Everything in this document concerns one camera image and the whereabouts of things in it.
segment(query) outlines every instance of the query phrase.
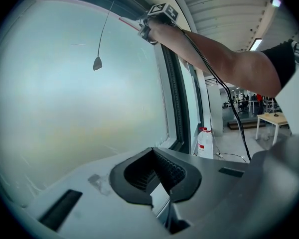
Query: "black sleeve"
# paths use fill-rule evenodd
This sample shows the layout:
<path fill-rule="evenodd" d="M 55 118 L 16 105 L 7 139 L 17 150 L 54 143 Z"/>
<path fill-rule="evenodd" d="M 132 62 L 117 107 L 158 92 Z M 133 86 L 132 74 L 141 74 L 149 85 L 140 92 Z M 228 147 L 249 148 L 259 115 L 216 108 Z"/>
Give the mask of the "black sleeve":
<path fill-rule="evenodd" d="M 274 65 L 283 88 L 296 70 L 295 52 L 292 47 L 293 40 L 279 44 L 268 50 L 262 51 Z"/>

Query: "ceiling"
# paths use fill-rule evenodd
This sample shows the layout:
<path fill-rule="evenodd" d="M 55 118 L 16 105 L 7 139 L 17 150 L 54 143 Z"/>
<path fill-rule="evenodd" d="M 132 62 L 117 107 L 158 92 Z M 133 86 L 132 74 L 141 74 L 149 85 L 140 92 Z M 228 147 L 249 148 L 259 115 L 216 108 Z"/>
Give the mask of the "ceiling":
<path fill-rule="evenodd" d="M 228 87 L 228 88 L 229 88 L 230 91 L 232 91 L 232 90 L 236 90 L 237 86 Z M 220 91 L 220 93 L 223 93 L 223 92 L 225 92 L 225 89 L 221 88 L 221 89 L 219 89 L 219 91 Z M 237 89 L 236 90 L 237 94 L 239 93 L 239 91 L 241 93 L 243 93 L 245 91 L 245 89 L 242 89 L 242 88 Z"/>
<path fill-rule="evenodd" d="M 282 4 L 257 50 L 266 50 L 293 39 L 299 42 L 299 25 Z"/>
<path fill-rule="evenodd" d="M 185 0 L 185 2 L 197 32 L 224 44 L 233 51 L 248 50 L 264 21 L 268 22 L 268 27 L 262 36 L 264 41 L 257 50 L 271 48 L 293 36 L 297 38 L 299 33 L 295 20 L 283 6 L 278 8 L 269 20 L 265 19 L 270 0 Z"/>

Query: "window glass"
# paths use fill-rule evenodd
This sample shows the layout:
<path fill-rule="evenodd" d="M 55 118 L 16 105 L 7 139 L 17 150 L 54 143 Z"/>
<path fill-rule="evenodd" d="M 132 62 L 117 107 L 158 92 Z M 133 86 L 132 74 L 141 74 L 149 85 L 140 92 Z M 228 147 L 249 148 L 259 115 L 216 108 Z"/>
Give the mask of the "window glass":
<path fill-rule="evenodd" d="M 189 120 L 190 120 L 191 151 L 193 151 L 196 145 L 197 125 L 199 123 L 197 95 L 195 91 L 194 80 L 190 74 L 190 71 L 184 66 L 184 61 L 182 59 L 179 60 L 179 63 L 180 63 L 181 71 L 184 78 L 185 88 L 186 88 Z"/>
<path fill-rule="evenodd" d="M 38 0 L 0 46 L 0 181 L 26 206 L 79 165 L 168 138 L 154 48 L 113 13 Z"/>

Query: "person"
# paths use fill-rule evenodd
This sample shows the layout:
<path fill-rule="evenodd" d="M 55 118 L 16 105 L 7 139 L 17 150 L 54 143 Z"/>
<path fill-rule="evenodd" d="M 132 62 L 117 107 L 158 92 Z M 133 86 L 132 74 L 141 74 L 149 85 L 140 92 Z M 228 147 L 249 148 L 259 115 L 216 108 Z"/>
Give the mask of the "person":
<path fill-rule="evenodd" d="M 148 26 L 150 39 L 171 49 L 193 66 L 209 72 L 178 28 L 162 24 L 155 18 L 148 19 Z M 184 32 L 206 57 L 220 79 L 252 92 L 275 97 L 296 70 L 299 43 L 291 39 L 262 52 L 234 52 L 215 40 L 186 30 Z"/>
<path fill-rule="evenodd" d="M 262 95 L 257 94 L 257 100 L 258 100 L 258 103 L 259 103 L 259 108 L 258 108 L 258 111 L 257 111 L 257 115 L 263 114 L 263 111 L 264 111 L 264 102 L 263 102 Z"/>

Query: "cable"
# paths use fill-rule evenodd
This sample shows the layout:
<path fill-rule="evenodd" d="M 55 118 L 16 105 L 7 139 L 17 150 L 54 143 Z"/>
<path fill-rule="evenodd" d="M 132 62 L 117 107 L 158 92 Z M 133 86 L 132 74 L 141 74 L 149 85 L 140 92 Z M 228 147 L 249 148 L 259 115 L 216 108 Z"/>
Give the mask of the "cable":
<path fill-rule="evenodd" d="M 190 42 L 190 44 L 193 46 L 193 48 L 196 50 L 196 52 L 198 53 L 198 55 L 201 57 L 201 59 L 203 60 L 204 64 L 206 65 L 207 69 L 209 70 L 209 72 L 212 74 L 212 76 L 214 76 L 214 78 L 217 80 L 217 82 L 224 88 L 226 94 L 227 94 L 227 97 L 229 99 L 229 102 L 230 102 L 230 105 L 231 105 L 231 108 L 234 112 L 234 115 L 236 117 L 236 120 L 237 120 L 237 124 L 238 124 L 238 128 L 239 128 L 239 131 L 240 131 L 240 134 L 241 134 L 241 137 L 242 137 L 242 140 L 243 140 L 243 143 L 244 143 L 244 146 L 245 146 L 245 149 L 246 149 L 246 153 L 247 153 L 247 156 L 249 158 L 249 161 L 251 160 L 251 157 L 249 155 L 249 150 L 248 150 L 248 147 L 247 147 L 247 144 L 246 144 L 246 139 L 245 139 L 245 133 L 244 133 L 244 127 L 239 119 L 239 116 L 234 108 L 234 104 L 233 104 L 233 100 L 231 99 L 231 94 L 230 94 L 230 90 L 229 88 L 227 87 L 227 85 L 218 77 L 218 75 L 215 73 L 214 69 L 211 67 L 211 65 L 209 64 L 208 60 L 206 59 L 206 57 L 201 54 L 199 48 L 196 46 L 196 44 L 191 40 L 191 38 L 186 34 L 186 32 L 181 29 L 178 25 L 176 24 L 173 24 L 173 26 L 176 26 L 184 35 L 185 37 L 188 39 L 188 41 Z"/>
<path fill-rule="evenodd" d="M 245 160 L 244 157 L 242 157 L 242 156 L 239 156 L 239 155 L 236 155 L 236 154 L 231 154 L 231 153 L 225 153 L 225 152 L 219 152 L 218 154 L 226 154 L 226 155 L 232 155 L 232 156 L 240 157 L 240 158 L 242 158 L 242 159 L 245 161 L 245 163 L 247 164 L 246 160 Z"/>
<path fill-rule="evenodd" d="M 216 156 L 216 157 L 218 157 L 218 158 L 222 158 L 222 159 L 224 159 L 224 157 L 222 157 L 222 156 L 220 156 L 220 155 L 217 155 L 217 154 L 214 154 L 214 156 Z"/>
<path fill-rule="evenodd" d="M 266 141 L 270 140 L 270 137 L 274 137 L 274 136 L 273 135 L 268 135 L 267 137 L 268 137 L 268 139 L 266 139 Z"/>
<path fill-rule="evenodd" d="M 109 14 L 110 14 L 110 11 L 111 11 L 111 9 L 112 9 L 113 4 L 114 4 L 114 1 L 113 1 L 112 5 L 111 5 L 109 11 L 108 11 L 108 15 L 106 16 L 106 19 L 105 19 L 105 22 L 104 22 L 104 26 L 103 26 L 103 28 L 102 28 L 101 37 L 100 37 L 100 42 L 99 42 L 98 56 L 99 56 L 99 52 L 100 52 L 100 45 L 101 45 L 101 39 L 102 39 L 102 35 L 103 35 L 103 30 L 104 30 L 106 21 L 108 20 L 108 17 L 109 17 Z"/>

